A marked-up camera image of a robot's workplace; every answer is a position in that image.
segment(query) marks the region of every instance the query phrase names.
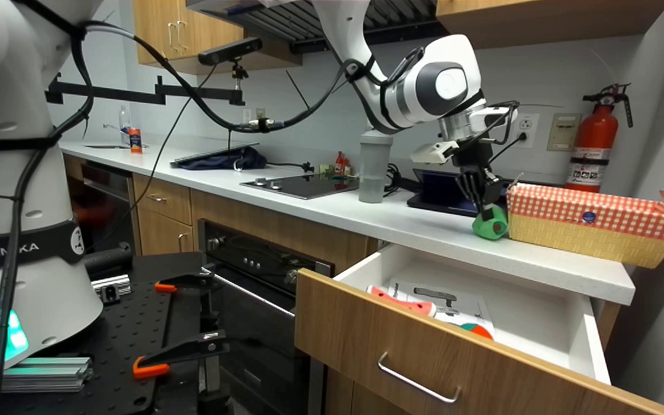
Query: drawer handle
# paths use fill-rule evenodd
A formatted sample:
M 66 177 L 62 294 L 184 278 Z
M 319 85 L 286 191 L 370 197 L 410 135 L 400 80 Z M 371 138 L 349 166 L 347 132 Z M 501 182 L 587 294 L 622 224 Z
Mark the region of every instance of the drawer handle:
M 439 391 L 430 389 L 423 382 L 416 382 L 416 381 L 406 378 L 405 374 L 386 367 L 386 357 L 387 357 L 387 351 L 379 357 L 379 369 L 391 374 L 391 375 L 395 375 L 395 378 L 400 378 L 402 382 L 406 382 L 406 384 L 410 384 L 410 386 L 416 386 L 416 389 L 420 389 L 420 391 L 424 391 L 424 393 L 430 393 L 430 397 L 435 397 L 435 398 L 439 398 L 439 400 L 443 400 L 448 406 L 456 402 L 456 398 L 462 397 L 462 386 L 456 386 L 454 397 L 445 397 L 445 393 L 439 393 Z

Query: range hood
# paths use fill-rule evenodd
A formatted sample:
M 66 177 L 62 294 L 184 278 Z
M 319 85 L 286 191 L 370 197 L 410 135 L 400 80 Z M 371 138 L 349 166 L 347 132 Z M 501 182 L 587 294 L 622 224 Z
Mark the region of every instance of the range hood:
M 294 52 L 326 49 L 324 27 L 309 0 L 188 0 L 188 7 L 249 31 L 289 42 Z M 365 19 L 370 44 L 443 37 L 448 30 L 437 19 L 437 0 L 371 0 Z

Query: cup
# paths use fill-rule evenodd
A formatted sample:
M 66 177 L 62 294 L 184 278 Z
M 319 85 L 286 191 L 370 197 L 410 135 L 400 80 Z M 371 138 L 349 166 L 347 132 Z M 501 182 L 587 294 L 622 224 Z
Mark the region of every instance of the cup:
M 361 138 L 361 189 L 363 202 L 380 202 L 387 185 L 387 162 L 392 151 L 392 135 L 380 132 L 365 132 Z

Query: stovetop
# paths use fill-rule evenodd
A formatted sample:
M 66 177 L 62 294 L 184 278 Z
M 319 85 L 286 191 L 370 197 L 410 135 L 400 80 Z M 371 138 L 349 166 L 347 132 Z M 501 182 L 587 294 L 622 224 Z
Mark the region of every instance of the stovetop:
M 290 177 L 256 177 L 254 182 L 243 182 L 248 187 L 259 187 L 265 191 L 290 193 L 301 197 L 319 197 L 327 193 L 356 191 L 361 180 L 350 175 L 290 175 Z

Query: open drawer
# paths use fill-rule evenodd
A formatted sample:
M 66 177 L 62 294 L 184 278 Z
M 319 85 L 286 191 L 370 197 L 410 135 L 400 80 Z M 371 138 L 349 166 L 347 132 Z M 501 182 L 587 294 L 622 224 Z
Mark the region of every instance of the open drawer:
M 406 413 L 664 413 L 609 384 L 589 296 L 506 273 L 405 246 L 386 246 L 334 281 L 301 270 L 295 346 Z M 477 301 L 494 341 L 367 293 L 395 281 Z

